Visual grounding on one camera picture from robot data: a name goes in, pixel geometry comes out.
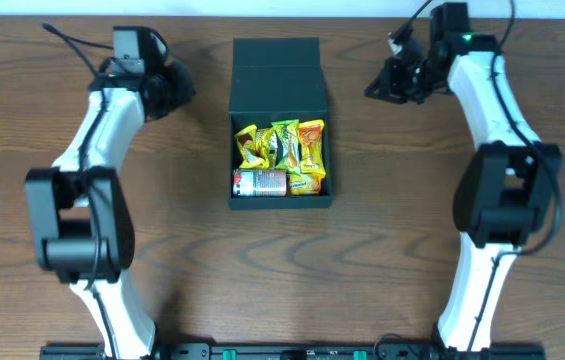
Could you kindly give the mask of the green snack packet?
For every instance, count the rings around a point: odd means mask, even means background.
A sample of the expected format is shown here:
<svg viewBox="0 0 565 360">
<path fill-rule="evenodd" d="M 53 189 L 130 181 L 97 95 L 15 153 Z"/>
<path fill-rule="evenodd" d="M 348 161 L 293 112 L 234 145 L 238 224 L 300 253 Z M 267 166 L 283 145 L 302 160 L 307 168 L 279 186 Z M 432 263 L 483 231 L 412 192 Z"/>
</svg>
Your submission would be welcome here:
<svg viewBox="0 0 565 360">
<path fill-rule="evenodd" d="M 299 120 L 275 121 L 272 123 L 272 127 L 281 144 L 282 151 L 282 157 L 277 162 L 275 169 L 299 175 L 301 173 L 298 137 Z"/>
</svg>

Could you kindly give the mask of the red Pringles can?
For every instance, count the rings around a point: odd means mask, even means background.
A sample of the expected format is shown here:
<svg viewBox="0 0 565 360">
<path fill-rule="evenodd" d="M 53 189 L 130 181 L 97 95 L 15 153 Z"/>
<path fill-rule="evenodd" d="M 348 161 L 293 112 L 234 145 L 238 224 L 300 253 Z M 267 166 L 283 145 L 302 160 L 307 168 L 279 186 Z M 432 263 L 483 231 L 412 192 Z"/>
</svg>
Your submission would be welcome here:
<svg viewBox="0 0 565 360">
<path fill-rule="evenodd" d="M 287 175 L 280 170 L 235 170 L 232 194 L 237 197 L 285 197 Z"/>
</svg>

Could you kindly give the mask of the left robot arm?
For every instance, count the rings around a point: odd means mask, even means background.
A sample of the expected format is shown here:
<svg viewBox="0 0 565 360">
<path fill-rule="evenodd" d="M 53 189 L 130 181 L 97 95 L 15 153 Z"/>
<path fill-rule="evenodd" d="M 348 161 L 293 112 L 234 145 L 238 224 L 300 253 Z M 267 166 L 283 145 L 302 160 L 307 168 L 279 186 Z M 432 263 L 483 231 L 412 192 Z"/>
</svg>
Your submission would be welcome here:
<svg viewBox="0 0 565 360">
<path fill-rule="evenodd" d="M 54 273 L 85 304 L 100 344 L 48 344 L 42 359 L 174 359 L 139 299 L 130 267 L 135 231 L 119 180 L 141 127 L 189 102 L 186 68 L 170 62 L 154 29 L 116 26 L 112 55 L 90 69 L 88 108 L 67 149 L 25 178 L 39 267 Z"/>
</svg>

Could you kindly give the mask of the orange yellow Julie's snack packet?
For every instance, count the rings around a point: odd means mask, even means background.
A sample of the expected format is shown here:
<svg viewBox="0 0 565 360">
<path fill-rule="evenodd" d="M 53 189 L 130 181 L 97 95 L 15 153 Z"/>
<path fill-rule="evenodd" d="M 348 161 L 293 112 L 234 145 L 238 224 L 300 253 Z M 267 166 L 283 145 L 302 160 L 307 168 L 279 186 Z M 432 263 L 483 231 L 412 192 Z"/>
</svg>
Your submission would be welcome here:
<svg viewBox="0 0 565 360">
<path fill-rule="evenodd" d="M 300 169 L 304 174 L 313 174 L 324 178 L 326 169 L 322 155 L 322 135 L 324 121 L 322 119 L 300 123 L 298 136 L 301 146 Z"/>
</svg>

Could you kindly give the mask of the orange Le-mond biscuit packet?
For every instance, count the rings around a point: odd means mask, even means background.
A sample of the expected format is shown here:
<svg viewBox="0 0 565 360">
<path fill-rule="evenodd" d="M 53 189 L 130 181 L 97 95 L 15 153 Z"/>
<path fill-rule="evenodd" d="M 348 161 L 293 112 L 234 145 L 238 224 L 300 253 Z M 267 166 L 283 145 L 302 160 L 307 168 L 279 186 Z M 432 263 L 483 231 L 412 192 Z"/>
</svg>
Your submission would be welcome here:
<svg viewBox="0 0 565 360">
<path fill-rule="evenodd" d="M 288 185 L 291 196 L 314 196 L 321 192 L 323 178 L 317 174 L 290 174 Z"/>
</svg>

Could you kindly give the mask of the yellow snack packet with chocolate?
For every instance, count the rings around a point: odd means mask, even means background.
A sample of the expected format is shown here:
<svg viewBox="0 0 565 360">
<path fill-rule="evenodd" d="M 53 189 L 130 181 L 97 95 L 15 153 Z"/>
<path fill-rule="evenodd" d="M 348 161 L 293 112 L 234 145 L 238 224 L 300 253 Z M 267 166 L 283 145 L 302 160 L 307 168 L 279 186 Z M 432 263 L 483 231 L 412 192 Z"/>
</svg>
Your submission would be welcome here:
<svg viewBox="0 0 565 360">
<path fill-rule="evenodd" d="M 257 126 L 252 124 L 234 135 L 238 150 L 242 156 L 240 169 L 264 169 L 267 160 L 260 156 L 256 141 Z"/>
</svg>

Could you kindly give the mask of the dark green gift box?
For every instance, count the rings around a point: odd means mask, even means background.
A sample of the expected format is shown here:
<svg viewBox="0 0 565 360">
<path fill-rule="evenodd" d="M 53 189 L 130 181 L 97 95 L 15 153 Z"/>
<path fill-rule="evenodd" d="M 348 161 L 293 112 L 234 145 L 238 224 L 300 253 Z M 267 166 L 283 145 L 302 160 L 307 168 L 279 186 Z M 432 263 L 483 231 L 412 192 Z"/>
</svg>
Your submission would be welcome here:
<svg viewBox="0 0 565 360">
<path fill-rule="evenodd" d="M 273 121 L 321 119 L 325 123 L 322 154 L 326 177 L 312 196 L 239 197 L 233 194 L 233 171 L 242 162 L 234 135 Z M 331 170 L 331 119 L 319 39 L 236 38 L 228 109 L 228 205 L 232 210 L 328 208 L 334 199 Z"/>
</svg>

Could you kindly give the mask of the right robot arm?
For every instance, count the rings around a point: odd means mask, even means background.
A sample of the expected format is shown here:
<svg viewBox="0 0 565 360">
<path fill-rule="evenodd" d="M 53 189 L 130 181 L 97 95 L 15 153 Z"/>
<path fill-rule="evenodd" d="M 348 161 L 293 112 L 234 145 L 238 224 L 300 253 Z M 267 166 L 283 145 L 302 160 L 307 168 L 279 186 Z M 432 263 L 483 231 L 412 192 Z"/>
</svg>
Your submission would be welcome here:
<svg viewBox="0 0 565 360">
<path fill-rule="evenodd" d="M 453 197 L 460 257 L 432 337 L 417 341 L 386 334 L 376 341 L 374 354 L 379 359 L 543 359 L 539 344 L 493 343 L 491 323 L 515 260 L 537 254 L 559 230 L 562 153 L 524 119 L 506 77 L 506 40 L 474 31 L 467 3 L 432 9 L 427 52 L 412 32 L 406 21 L 389 34 L 392 55 L 365 96 L 421 104 L 446 90 L 461 105 L 475 152 Z"/>
</svg>

